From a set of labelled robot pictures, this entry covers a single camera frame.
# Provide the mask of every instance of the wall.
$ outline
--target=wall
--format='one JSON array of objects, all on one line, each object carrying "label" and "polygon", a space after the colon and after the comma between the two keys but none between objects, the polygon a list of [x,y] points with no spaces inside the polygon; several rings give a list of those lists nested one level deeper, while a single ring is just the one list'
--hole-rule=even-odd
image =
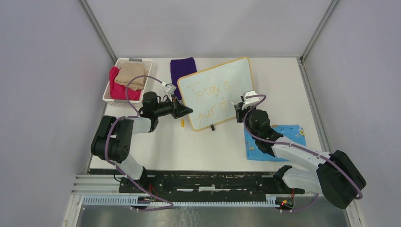
[{"label": "wall", "polygon": [[160,58],[299,57],[331,0],[87,1],[117,57]]},{"label": "wall", "polygon": [[60,226],[112,62],[76,0],[0,8],[0,226]]},{"label": "wall", "polygon": [[306,59],[335,149],[367,181],[364,226],[401,221],[401,1],[343,0]]}]

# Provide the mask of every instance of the tabletop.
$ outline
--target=tabletop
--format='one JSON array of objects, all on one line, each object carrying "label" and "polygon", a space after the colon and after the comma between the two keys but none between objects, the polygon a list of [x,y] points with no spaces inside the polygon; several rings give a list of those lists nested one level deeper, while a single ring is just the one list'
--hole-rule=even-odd
[{"label": "tabletop", "polygon": [[[170,61],[155,58],[151,76],[171,82]],[[233,58],[195,58],[197,70],[207,69]],[[304,128],[306,145],[321,150],[306,90],[296,58],[250,58],[255,91],[267,99],[258,109],[267,111],[271,124],[299,124]],[[163,96],[163,87],[151,83],[152,91]],[[128,107],[108,105],[105,115],[136,115]],[[130,154],[146,169],[199,171],[277,171],[291,162],[251,161],[246,159],[243,125],[235,119],[215,125],[216,130],[192,129],[188,116],[160,117],[152,133],[134,134]],[[91,169],[112,165],[93,156]]]}]

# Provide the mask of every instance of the brown towel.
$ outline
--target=brown towel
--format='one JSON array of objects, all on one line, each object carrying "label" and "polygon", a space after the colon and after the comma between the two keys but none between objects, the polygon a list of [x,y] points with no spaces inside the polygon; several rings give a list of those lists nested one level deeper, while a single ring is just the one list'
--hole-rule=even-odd
[{"label": "brown towel", "polygon": [[[117,84],[127,86],[128,82],[132,80],[132,78],[142,75],[147,75],[149,71],[144,67],[143,63],[123,63],[121,65],[120,71],[115,78],[115,82]],[[138,78],[134,80],[129,88],[136,91],[139,89],[143,89],[146,82],[146,78]]]}]

